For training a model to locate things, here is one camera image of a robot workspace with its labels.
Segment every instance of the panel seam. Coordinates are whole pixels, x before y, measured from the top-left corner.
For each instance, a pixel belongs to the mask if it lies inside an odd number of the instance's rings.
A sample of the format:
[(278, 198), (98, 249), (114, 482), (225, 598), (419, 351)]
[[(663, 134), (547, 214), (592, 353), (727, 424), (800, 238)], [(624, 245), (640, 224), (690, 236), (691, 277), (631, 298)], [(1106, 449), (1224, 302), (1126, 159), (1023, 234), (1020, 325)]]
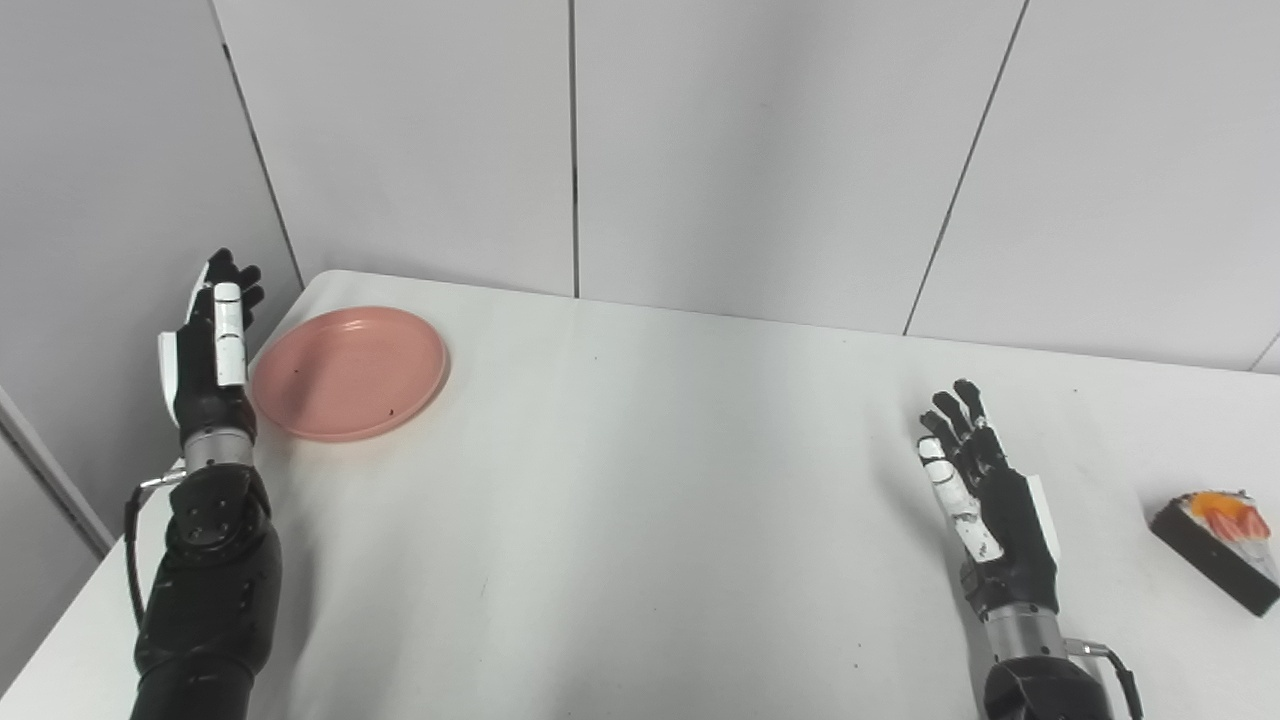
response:
[(1258, 355), (1258, 359), (1254, 360), (1252, 365), (1249, 365), (1251, 373), (1257, 372), (1258, 365), (1262, 364), (1262, 359), (1267, 356), (1267, 352), (1271, 352), (1271, 348), (1275, 347), (1276, 342), (1280, 342), (1280, 331), (1276, 331), (1276, 334), (1271, 337), (1271, 342), (1268, 342), (1267, 346), (1262, 348), (1262, 352)]
[(97, 560), (106, 557), (115, 538), (101, 516), (72, 483), (58, 460), (45, 448), (35, 428), (29, 427), (13, 398), (0, 389), (0, 442), (8, 445), (50, 502), (72, 525)]
[(933, 250), (929, 251), (929, 261), (924, 265), (924, 274), (920, 277), (920, 284), (915, 288), (915, 299), (911, 301), (911, 310), (906, 315), (906, 324), (902, 325), (902, 334), (908, 334), (911, 331), (911, 320), (915, 319), (915, 310), (920, 306), (920, 297), (924, 295), (924, 286), (929, 281), (929, 273), (933, 272), (933, 263), (938, 258), (938, 250), (942, 249), (942, 238), (947, 233), (947, 227), (951, 224), (951, 213), (955, 210), (956, 200), (960, 197), (960, 187), (964, 184), (964, 178), (969, 173), (969, 164), (973, 161), (974, 151), (978, 149), (978, 140), (982, 137), (982, 128), (987, 124), (987, 115), (991, 113), (991, 106), (996, 101), (996, 91), (1000, 90), (1000, 81), (1005, 77), (1005, 67), (1009, 65), (1009, 56), (1014, 51), (1014, 42), (1018, 40), (1018, 31), (1023, 27), (1023, 18), (1027, 15), (1027, 8), (1030, 5), (1030, 0), (1023, 0), (1023, 6), (1018, 12), (1018, 20), (1014, 22), (1014, 32), (1009, 36), (1009, 45), (1005, 46), (1005, 55), (1000, 59), (1000, 69), (996, 70), (996, 79), (991, 83), (991, 92), (987, 94), (987, 104), (982, 109), (982, 115), (978, 118), (978, 128), (973, 133), (973, 141), (969, 143), (969, 152), (965, 154), (964, 164), (960, 167), (960, 177), (956, 178), (956, 187), (951, 191), (951, 201), (947, 202), (947, 211), (942, 215), (942, 227), (938, 228), (938, 237), (933, 241)]
[(284, 225), (284, 214), (280, 211), (280, 200), (275, 195), (275, 183), (271, 182), (271, 173), (266, 170), (262, 143), (257, 140), (257, 129), (253, 128), (253, 118), (250, 115), (248, 104), (244, 101), (244, 90), (241, 87), (239, 74), (236, 72), (236, 61), (232, 60), (232, 49), (225, 42), (223, 42), (223, 55), (227, 58), (227, 69), (232, 73), (232, 83), (236, 86), (236, 97), (239, 100), (241, 113), (244, 114), (244, 127), (248, 128), (248, 138), (253, 142), (253, 155), (257, 158), (257, 167), (262, 170), (262, 181), (266, 182), (266, 193), (271, 197), (271, 210), (275, 211), (275, 223), (280, 228), (280, 237), (284, 238), (284, 249), (288, 251), (289, 263), (293, 265), (293, 277), (298, 281), (298, 290), (306, 290), (307, 286), (302, 282), (302, 268), (298, 265), (298, 255), (293, 250), (289, 228)]
[(577, 206), (577, 6), (568, 0), (568, 156), (573, 183), (573, 297), (582, 297)]

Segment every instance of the white fingertip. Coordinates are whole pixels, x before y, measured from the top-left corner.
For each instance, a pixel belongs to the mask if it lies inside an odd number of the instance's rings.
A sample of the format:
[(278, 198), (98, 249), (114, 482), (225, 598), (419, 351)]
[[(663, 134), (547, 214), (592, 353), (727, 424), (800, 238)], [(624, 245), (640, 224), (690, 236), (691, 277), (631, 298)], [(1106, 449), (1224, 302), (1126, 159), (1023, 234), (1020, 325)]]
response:
[(178, 424), (178, 416), (173, 413), (173, 401), (178, 397), (178, 334), (172, 332), (160, 333), (157, 338), (160, 350), (160, 389), (164, 392), (164, 407), (169, 411), (173, 424)]
[(1044, 497), (1044, 483), (1039, 475), (1028, 475), (1027, 487), (1032, 491), (1032, 505), (1036, 507), (1036, 518), (1041, 523), (1041, 534), (1044, 536), (1044, 547), (1048, 548), (1053, 562), (1057, 562), (1062, 547), (1057, 542), (1057, 528), (1053, 525), (1053, 515), (1048, 511), (1048, 498)]
[(214, 286), (214, 363), (219, 387), (244, 384), (244, 319), (236, 283)]
[(915, 451), (920, 455), (922, 460), (946, 457), (946, 454), (942, 452), (942, 443), (936, 437), (922, 437), (915, 443)]

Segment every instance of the black finger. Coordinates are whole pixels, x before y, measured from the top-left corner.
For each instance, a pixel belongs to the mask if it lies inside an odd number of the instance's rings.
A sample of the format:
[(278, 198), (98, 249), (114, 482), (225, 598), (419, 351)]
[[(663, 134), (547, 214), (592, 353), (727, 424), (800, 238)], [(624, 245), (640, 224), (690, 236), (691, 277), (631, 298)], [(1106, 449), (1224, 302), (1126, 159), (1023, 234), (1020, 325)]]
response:
[(978, 386), (960, 378), (952, 387), (955, 387), (956, 395), (960, 396), (960, 400), (963, 400), (969, 407), (969, 419), (973, 420), (973, 425), (975, 428), (980, 428), (986, 424), (987, 411), (982, 406), (982, 397), (978, 392)]
[(205, 282), (218, 284), (236, 282), (236, 261), (232, 251), (223, 247), (209, 256), (209, 270), (205, 273)]
[(938, 410), (942, 410), (942, 414), (947, 416), (947, 420), (951, 420), (951, 427), (955, 428), (956, 437), (960, 438), (960, 442), (964, 442), (969, 437), (969, 433), (973, 432), (973, 428), (969, 425), (969, 420), (964, 416), (964, 410), (960, 409), (960, 402), (951, 397), (950, 392), (936, 392), (933, 393), (933, 405), (937, 406)]
[(991, 469), (1007, 470), (1009, 460), (1005, 459), (1005, 450), (996, 439), (996, 430), (991, 425), (978, 428), (969, 438), (969, 452), (978, 466), (979, 474), (986, 477)]
[(266, 297), (266, 292), (260, 286), (253, 286), (246, 290), (244, 295), (241, 295), (241, 307), (252, 310), (264, 297)]
[(262, 270), (257, 265), (248, 265), (241, 270), (241, 277), (236, 282), (239, 283), (241, 290), (248, 290), (257, 284), (260, 279), (262, 279)]
[(951, 432), (951, 425), (942, 419), (942, 415), (929, 410), (924, 415), (920, 415), (920, 424), (938, 438), (938, 442), (942, 443), (942, 451), (947, 454), (947, 457), (955, 457), (960, 452), (960, 441), (956, 439), (956, 434)]
[(191, 302), (191, 319), (211, 322), (214, 318), (214, 290), (205, 286), (196, 291), (196, 297)]

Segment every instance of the robot finger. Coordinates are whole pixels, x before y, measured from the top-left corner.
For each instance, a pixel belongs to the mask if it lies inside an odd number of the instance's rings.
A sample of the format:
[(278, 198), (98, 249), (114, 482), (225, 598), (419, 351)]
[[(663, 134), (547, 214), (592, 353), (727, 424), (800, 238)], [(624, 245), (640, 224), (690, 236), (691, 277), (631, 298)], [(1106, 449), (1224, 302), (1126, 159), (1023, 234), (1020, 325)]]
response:
[(986, 425), (987, 410), (982, 406), (982, 396), (978, 392), (978, 386), (960, 378), (952, 387), (956, 391), (956, 396), (959, 396), (969, 409), (969, 419), (973, 420), (973, 427), (980, 428)]
[(956, 438), (956, 434), (951, 430), (951, 425), (947, 424), (942, 415), (929, 410), (924, 415), (920, 415), (920, 424), (941, 443), (946, 457), (955, 459), (960, 452), (960, 439)]
[(214, 366), (218, 387), (244, 384), (244, 315), (239, 286), (214, 286)]
[(209, 277), (209, 263), (205, 263), (200, 268), (200, 274), (196, 275), (196, 284), (191, 288), (191, 300), (187, 301), (187, 314), (183, 316), (183, 320), (189, 320), (191, 316), (195, 315), (196, 300), (200, 297), (200, 291), (209, 287), (207, 282), (205, 281), (205, 278), (207, 277)]
[(1005, 555), (1000, 541), (982, 519), (982, 507), (969, 492), (964, 478), (943, 455), (942, 443), (936, 437), (923, 437), (916, 452), (933, 486), (933, 497), (951, 520), (960, 542), (977, 562), (989, 562)]
[(969, 439), (969, 433), (973, 432), (973, 425), (969, 424), (969, 419), (965, 418), (964, 409), (960, 407), (960, 402), (951, 397), (950, 392), (936, 392), (933, 393), (933, 405), (951, 420), (951, 427), (955, 428), (956, 437), (960, 438), (960, 443), (964, 445)]
[(986, 477), (991, 469), (1009, 469), (1005, 448), (1000, 447), (1000, 439), (996, 438), (996, 429), (991, 425), (984, 425), (974, 430), (965, 448), (973, 459), (979, 477)]
[(257, 265), (247, 265), (239, 272), (239, 277), (236, 282), (241, 286), (241, 290), (248, 290), (262, 279), (262, 270)]
[(209, 270), (205, 273), (206, 283), (218, 284), (237, 279), (239, 279), (239, 273), (236, 270), (236, 259), (232, 258), (230, 250), (223, 247), (209, 256)]

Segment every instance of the black robotic forearm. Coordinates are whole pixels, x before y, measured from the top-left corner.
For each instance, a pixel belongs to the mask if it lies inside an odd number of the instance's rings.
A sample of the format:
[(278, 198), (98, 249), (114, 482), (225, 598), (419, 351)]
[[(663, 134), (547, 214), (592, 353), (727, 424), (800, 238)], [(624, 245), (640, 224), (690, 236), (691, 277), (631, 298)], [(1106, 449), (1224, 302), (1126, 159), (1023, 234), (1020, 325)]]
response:
[(997, 662), (982, 701), (989, 720), (1111, 720), (1102, 684), (1065, 657)]
[(165, 555), (138, 623), (133, 720), (243, 720), (271, 652), (280, 541), (253, 469), (257, 425), (243, 387), (243, 328), (262, 300), (259, 278), (219, 250), (187, 323), (160, 338), (186, 470), (174, 474)]
[(169, 497), (165, 533), (134, 662), (133, 720), (243, 720), (271, 651), (280, 542), (252, 466), (196, 470)]

